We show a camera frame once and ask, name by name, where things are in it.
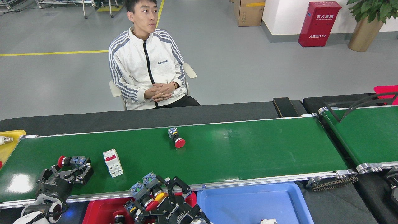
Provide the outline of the person's right hand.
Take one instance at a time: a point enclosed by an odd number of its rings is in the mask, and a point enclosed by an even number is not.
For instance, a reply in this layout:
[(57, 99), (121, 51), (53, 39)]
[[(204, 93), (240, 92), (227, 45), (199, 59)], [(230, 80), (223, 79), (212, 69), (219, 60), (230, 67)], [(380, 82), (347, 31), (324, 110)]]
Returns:
[(172, 93), (166, 93), (166, 92), (159, 92), (155, 90), (145, 90), (144, 93), (144, 98), (145, 99), (151, 99), (154, 100), (155, 102), (160, 102), (166, 99), (171, 98)]

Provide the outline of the person's left hand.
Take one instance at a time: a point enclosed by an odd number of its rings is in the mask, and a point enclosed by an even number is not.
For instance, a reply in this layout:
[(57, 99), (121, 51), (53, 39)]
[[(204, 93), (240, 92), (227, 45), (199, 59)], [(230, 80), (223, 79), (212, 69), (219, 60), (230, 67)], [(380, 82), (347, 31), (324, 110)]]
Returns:
[(155, 96), (155, 95), (167, 95), (171, 94), (173, 91), (175, 91), (176, 87), (173, 82), (171, 83), (155, 83), (153, 84), (153, 87), (149, 89), (149, 92)]

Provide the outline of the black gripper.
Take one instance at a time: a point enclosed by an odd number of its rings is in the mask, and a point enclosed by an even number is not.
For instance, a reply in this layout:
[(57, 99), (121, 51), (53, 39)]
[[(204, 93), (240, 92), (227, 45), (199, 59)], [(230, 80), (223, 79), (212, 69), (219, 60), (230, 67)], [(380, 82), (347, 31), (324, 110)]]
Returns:
[(44, 169), (38, 178), (36, 198), (40, 194), (56, 198), (66, 202), (71, 194), (74, 184), (86, 185), (94, 173), (90, 158), (64, 158), (63, 166), (71, 167), (71, 170), (63, 172), (60, 176), (60, 166), (51, 166)]
[[(165, 178), (168, 196), (159, 204), (158, 210), (141, 212), (135, 218), (135, 224), (210, 224), (211, 221), (199, 207), (192, 207), (192, 190), (188, 184), (179, 177)], [(182, 194), (175, 195), (174, 187), (181, 188)]]

